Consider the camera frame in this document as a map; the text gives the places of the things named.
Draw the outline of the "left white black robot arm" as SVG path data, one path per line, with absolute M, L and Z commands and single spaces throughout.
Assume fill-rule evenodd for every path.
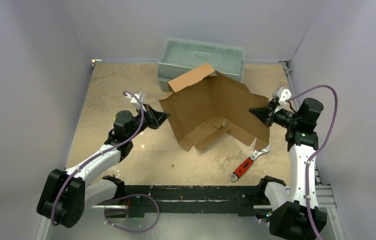
M 118 112 L 113 129 L 96 153 L 71 168 L 49 173 L 36 207 L 37 213 L 50 219 L 53 226 L 71 228 L 86 208 L 107 201 L 114 205 L 123 202 L 127 195 L 122 180 L 110 175 L 98 183 L 94 180 L 129 155 L 135 136 L 147 128 L 158 129 L 169 116 L 148 104 L 142 104 L 136 116 L 128 110 Z

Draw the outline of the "brown cardboard box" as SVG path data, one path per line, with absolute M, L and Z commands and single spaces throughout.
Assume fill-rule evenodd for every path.
M 249 112 L 268 105 L 268 98 L 205 63 L 168 83 L 171 92 L 160 99 L 178 144 L 201 151 L 224 134 L 255 150 L 269 145 L 270 130 Z

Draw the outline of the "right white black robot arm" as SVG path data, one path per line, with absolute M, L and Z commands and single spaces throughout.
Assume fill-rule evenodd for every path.
M 317 120 L 323 104 L 306 98 L 297 112 L 291 112 L 273 99 L 267 107 L 249 110 L 265 126 L 277 124 L 287 132 L 285 140 L 291 161 L 291 185 L 266 176 L 256 190 L 257 199 L 270 203 L 270 233 L 285 240 L 314 240 L 327 224 L 327 214 L 320 210 L 316 195 L 315 163 L 319 148 Z

